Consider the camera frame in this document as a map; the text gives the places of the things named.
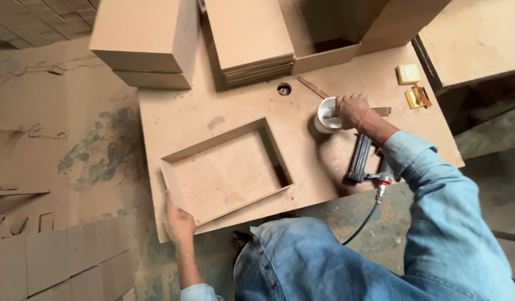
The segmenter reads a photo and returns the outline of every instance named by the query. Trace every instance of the green air hose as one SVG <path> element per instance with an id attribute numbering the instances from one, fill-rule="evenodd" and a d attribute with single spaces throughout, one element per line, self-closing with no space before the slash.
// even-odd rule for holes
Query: green air hose
<path id="1" fill-rule="evenodd" d="M 372 208 L 372 210 L 369 212 L 369 214 L 367 215 L 367 218 L 363 221 L 363 223 L 361 224 L 361 226 L 357 229 L 357 231 L 352 235 L 350 236 L 349 239 L 347 239 L 346 242 L 343 243 L 343 246 L 346 246 L 347 243 L 350 243 L 350 241 L 352 239 L 354 239 L 354 237 L 356 237 L 360 232 L 361 230 L 363 229 L 363 227 L 365 227 L 365 225 L 367 224 L 367 222 L 371 219 L 371 216 L 374 214 L 374 212 L 376 211 L 376 208 L 378 208 L 378 203 L 375 203 L 374 204 L 374 207 Z"/>

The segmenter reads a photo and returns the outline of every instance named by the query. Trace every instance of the white glue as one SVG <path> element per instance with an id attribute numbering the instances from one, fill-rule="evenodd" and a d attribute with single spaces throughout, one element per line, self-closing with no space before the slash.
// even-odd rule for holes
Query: white glue
<path id="1" fill-rule="evenodd" d="M 341 130 L 341 120 L 333 116 L 335 97 L 323 99 L 315 114 L 315 127 L 323 134 L 332 134 Z"/>

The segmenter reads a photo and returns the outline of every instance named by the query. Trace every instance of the denim shirt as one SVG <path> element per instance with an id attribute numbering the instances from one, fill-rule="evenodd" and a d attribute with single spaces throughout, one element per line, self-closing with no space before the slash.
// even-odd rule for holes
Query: denim shirt
<path id="1" fill-rule="evenodd" d="M 283 219 L 251 227 L 254 239 L 235 263 L 235 300 L 515 300 L 477 185 L 433 144 L 404 131 L 382 151 L 414 192 L 404 275 L 342 246 L 319 219 Z M 182 290 L 181 300 L 222 298 L 197 284 Z"/>

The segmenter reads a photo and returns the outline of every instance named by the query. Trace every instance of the man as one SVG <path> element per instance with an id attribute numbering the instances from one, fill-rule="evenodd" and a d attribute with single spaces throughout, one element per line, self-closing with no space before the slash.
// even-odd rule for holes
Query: man
<path id="1" fill-rule="evenodd" d="M 414 192 L 398 276 L 341 245 L 321 220 L 282 219 L 253 227 L 234 267 L 236 300 L 515 300 L 504 253 L 482 220 L 478 187 L 430 142 L 383 120 L 359 96 L 339 96 L 343 128 L 382 148 Z M 194 260 L 193 217 L 167 198 L 165 229 L 177 250 L 181 300 L 222 300 Z"/>

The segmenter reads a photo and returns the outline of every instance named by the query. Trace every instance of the yellow sponge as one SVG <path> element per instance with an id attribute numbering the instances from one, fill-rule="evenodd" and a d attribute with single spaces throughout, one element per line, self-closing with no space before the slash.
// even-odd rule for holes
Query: yellow sponge
<path id="1" fill-rule="evenodd" d="M 396 68 L 396 73 L 399 75 L 399 85 L 416 84 L 421 80 L 417 65 L 399 65 Z"/>
<path id="2" fill-rule="evenodd" d="M 415 109 L 423 106 L 423 104 L 419 101 L 421 97 L 417 89 L 408 90 L 405 94 L 406 98 L 408 99 L 408 103 L 410 103 L 410 108 Z"/>

